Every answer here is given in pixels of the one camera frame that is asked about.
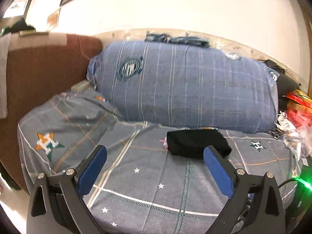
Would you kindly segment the black pants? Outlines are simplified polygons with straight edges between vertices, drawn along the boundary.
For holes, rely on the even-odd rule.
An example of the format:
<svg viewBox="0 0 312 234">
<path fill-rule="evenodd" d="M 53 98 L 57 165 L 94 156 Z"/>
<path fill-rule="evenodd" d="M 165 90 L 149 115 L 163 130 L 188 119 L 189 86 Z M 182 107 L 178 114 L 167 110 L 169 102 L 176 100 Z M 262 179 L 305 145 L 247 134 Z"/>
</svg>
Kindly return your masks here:
<svg viewBox="0 0 312 234">
<path fill-rule="evenodd" d="M 204 149 L 213 146 L 222 157 L 232 149 L 223 135 L 215 129 L 187 129 L 167 132 L 168 150 L 172 155 L 203 159 Z"/>
</svg>

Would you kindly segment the grey patterned bed sheet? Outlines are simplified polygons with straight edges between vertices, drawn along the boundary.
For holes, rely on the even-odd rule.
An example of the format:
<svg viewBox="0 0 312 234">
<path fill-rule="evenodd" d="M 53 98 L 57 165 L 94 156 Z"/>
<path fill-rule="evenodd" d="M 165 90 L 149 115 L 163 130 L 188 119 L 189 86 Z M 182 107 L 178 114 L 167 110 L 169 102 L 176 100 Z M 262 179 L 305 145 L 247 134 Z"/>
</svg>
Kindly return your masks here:
<svg viewBox="0 0 312 234">
<path fill-rule="evenodd" d="M 228 198 L 203 160 L 170 153 L 169 131 L 125 121 L 92 89 L 55 95 L 17 124 L 27 189 L 38 174 L 63 174 L 104 145 L 107 161 L 84 202 L 106 232 L 205 233 Z"/>
</svg>

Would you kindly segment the red and yellow clutter pile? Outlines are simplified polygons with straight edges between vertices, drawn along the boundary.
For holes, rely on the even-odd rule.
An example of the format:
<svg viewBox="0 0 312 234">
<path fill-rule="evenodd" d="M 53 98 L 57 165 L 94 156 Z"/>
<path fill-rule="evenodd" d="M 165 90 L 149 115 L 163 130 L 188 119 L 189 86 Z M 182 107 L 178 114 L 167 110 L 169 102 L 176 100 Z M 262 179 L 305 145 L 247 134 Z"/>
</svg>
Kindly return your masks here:
<svg viewBox="0 0 312 234">
<path fill-rule="evenodd" d="M 276 127 L 296 161 L 311 156 L 311 98 L 302 90 L 286 94 L 285 112 L 278 115 Z"/>
</svg>

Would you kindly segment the brown headboard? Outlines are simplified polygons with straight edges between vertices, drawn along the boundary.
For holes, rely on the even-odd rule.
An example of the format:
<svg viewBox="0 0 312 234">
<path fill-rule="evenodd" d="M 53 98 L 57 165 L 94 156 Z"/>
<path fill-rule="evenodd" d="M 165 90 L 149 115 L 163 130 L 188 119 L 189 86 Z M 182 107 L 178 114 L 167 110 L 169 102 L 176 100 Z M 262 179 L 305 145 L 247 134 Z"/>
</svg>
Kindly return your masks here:
<svg viewBox="0 0 312 234">
<path fill-rule="evenodd" d="M 1 164 L 27 190 L 19 157 L 17 123 L 86 77 L 89 60 L 103 49 L 100 39 L 65 33 L 12 33 L 7 56 L 7 117 L 1 119 Z"/>
</svg>

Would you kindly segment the blue plaid pillow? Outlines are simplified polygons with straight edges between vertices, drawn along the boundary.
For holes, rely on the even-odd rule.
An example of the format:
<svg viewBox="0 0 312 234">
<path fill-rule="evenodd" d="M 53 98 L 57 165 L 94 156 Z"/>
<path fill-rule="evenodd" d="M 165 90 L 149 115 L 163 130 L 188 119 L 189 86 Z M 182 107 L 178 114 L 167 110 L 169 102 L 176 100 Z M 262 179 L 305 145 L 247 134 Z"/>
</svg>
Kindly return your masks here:
<svg viewBox="0 0 312 234">
<path fill-rule="evenodd" d="M 126 121 L 258 133 L 278 114 L 278 74 L 215 48 L 113 42 L 90 60 L 87 79 Z"/>
</svg>

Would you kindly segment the white cloth on headboard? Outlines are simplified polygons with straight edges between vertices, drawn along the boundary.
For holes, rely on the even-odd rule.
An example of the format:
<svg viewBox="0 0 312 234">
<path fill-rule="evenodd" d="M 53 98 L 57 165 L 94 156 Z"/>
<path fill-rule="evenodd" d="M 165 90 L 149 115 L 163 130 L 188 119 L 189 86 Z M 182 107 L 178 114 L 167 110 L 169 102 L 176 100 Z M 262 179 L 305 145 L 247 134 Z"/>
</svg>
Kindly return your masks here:
<svg viewBox="0 0 312 234">
<path fill-rule="evenodd" d="M 0 117 L 5 119 L 7 117 L 7 80 L 6 80 L 6 67 L 7 56 L 11 42 L 11 33 L 1 36 L 0 47 Z"/>
</svg>

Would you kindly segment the dark clothes behind pillow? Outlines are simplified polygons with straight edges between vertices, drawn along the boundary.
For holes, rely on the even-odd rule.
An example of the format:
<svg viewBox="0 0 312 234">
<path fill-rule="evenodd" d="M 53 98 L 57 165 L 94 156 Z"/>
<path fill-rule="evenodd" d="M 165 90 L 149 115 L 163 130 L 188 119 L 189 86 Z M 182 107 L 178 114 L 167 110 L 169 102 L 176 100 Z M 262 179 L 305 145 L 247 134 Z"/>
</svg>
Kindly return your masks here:
<svg viewBox="0 0 312 234">
<path fill-rule="evenodd" d="M 168 34 L 156 34 L 156 33 L 149 33 L 146 35 L 144 41 L 146 42 L 162 42 L 162 43 L 171 43 L 171 44 L 184 44 L 184 45 L 191 45 L 195 47 L 201 48 L 209 48 L 209 40 L 202 39 L 196 36 L 177 36 L 173 37 Z"/>
</svg>

